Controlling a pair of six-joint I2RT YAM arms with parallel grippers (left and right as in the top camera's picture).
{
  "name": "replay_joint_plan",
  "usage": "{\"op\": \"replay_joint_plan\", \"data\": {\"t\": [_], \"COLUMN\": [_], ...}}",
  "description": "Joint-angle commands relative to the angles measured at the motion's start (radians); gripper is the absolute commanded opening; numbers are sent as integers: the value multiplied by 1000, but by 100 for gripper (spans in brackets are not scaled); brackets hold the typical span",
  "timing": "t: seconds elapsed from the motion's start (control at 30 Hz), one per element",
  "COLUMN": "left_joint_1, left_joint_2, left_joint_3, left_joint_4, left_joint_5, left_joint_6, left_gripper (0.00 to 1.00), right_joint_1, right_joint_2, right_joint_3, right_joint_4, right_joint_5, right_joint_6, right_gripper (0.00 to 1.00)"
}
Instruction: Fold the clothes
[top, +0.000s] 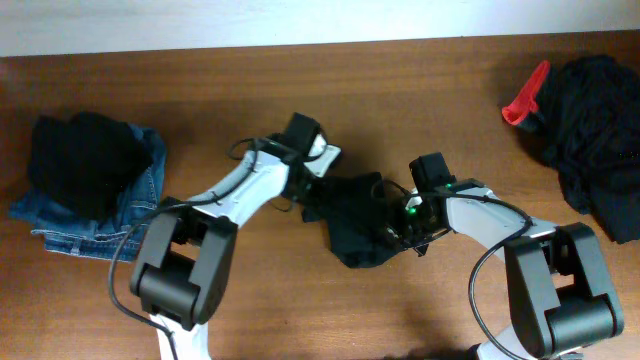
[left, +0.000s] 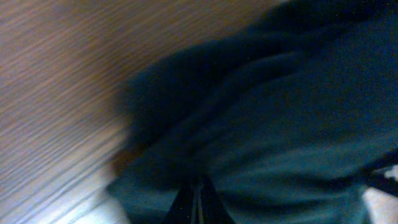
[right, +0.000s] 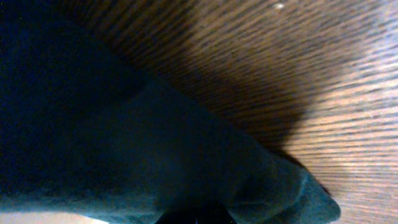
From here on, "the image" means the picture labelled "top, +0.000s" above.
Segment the black Nike t-shirt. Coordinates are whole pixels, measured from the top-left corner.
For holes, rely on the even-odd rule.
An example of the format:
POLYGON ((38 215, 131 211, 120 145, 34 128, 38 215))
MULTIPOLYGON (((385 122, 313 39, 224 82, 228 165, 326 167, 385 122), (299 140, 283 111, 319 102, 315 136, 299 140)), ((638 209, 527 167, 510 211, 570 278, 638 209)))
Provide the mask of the black Nike t-shirt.
POLYGON ((405 235, 408 226, 386 202, 382 176, 329 176, 315 181, 304 201, 302 221, 325 221, 331 252, 351 269, 377 267, 400 252, 423 256, 429 244, 420 235, 405 235))

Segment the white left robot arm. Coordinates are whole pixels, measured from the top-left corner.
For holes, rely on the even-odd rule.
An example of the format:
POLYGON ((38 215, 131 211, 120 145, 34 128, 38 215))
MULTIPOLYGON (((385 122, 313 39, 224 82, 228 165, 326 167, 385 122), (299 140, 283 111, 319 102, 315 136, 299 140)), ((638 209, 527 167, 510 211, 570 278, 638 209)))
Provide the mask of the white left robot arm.
POLYGON ((246 142, 219 183, 187 201, 168 198, 149 218, 130 291, 164 359, 209 358, 208 322, 227 287, 238 230, 274 198, 302 200, 342 154, 322 136, 302 146, 246 142))

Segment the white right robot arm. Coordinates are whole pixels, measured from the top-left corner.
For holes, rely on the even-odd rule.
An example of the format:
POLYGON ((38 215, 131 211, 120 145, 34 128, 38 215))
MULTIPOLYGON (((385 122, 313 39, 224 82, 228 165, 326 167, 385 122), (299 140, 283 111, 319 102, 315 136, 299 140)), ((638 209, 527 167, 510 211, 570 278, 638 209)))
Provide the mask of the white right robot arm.
POLYGON ((499 199, 474 179, 429 191, 406 191, 397 201, 404 220, 397 240, 424 243, 449 232, 485 247, 469 276, 471 311, 487 340, 470 359, 579 359, 581 349, 619 336, 624 315, 600 242, 583 223, 559 226, 499 199), (510 324, 493 334, 475 297, 481 268, 504 262, 510 324))

